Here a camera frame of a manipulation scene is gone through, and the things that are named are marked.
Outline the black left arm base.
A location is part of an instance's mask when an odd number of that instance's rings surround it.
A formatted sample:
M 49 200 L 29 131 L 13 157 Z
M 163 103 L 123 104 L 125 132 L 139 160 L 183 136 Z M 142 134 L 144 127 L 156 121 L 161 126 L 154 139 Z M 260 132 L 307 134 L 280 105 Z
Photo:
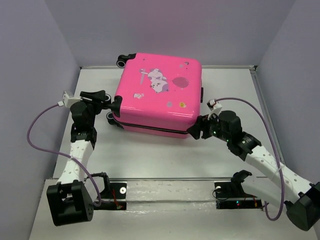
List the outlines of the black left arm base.
M 94 206 L 95 211 L 125 211 L 127 209 L 127 182 L 112 181 L 110 190 L 101 192 L 102 203 L 100 206 Z

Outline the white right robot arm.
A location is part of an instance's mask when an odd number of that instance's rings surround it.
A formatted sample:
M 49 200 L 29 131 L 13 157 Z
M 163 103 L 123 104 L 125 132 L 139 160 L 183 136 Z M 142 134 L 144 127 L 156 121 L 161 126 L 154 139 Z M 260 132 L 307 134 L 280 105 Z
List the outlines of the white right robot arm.
M 231 110 L 200 115 L 187 132 L 196 140 L 216 137 L 226 142 L 228 150 L 253 166 L 282 191 L 280 202 L 286 215 L 300 230 L 310 230 L 320 219 L 320 184 L 297 175 L 251 134 L 243 131 L 240 118 Z

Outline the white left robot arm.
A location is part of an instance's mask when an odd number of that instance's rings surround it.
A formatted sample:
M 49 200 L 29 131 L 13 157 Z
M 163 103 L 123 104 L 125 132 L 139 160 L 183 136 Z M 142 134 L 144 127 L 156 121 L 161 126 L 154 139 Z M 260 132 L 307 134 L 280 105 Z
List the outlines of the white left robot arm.
M 47 188 L 46 196 L 55 226 L 64 226 L 93 219 L 94 209 L 102 204 L 114 210 L 124 210 L 116 190 L 105 172 L 90 174 L 89 158 L 96 142 L 96 116 L 109 109 L 112 99 L 104 90 L 81 92 L 79 97 L 64 94 L 62 103 L 70 110 L 70 152 L 57 183 Z

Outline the pink hard-shell suitcase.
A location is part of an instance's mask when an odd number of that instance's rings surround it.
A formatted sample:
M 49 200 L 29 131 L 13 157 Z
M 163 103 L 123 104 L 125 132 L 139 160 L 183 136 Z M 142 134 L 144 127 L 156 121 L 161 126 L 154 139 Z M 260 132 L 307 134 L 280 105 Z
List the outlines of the pink hard-shell suitcase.
M 120 111 L 110 111 L 110 125 L 127 131 L 180 138 L 189 137 L 201 113 L 202 65 L 193 58 L 151 53 L 119 55 L 123 69 L 114 96 Z

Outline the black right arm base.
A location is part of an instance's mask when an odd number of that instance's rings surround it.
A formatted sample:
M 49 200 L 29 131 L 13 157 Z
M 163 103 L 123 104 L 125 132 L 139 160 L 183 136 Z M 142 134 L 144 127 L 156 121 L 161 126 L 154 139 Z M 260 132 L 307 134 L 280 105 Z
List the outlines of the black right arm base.
M 261 199 L 245 193 L 242 183 L 252 173 L 246 170 L 236 172 L 229 181 L 217 182 L 214 184 L 212 196 L 218 210 L 242 210 L 242 209 L 263 209 L 265 205 Z

